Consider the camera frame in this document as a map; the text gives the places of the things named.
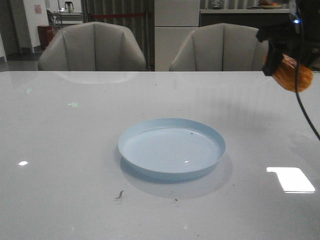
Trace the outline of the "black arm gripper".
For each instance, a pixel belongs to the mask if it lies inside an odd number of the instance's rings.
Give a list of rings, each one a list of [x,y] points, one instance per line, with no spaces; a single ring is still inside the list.
[[[283,53],[293,54],[304,49],[301,64],[307,68],[320,67],[320,2],[290,0],[289,14],[284,22],[258,29],[259,42],[268,41],[268,52],[262,71],[273,75],[283,60]]]

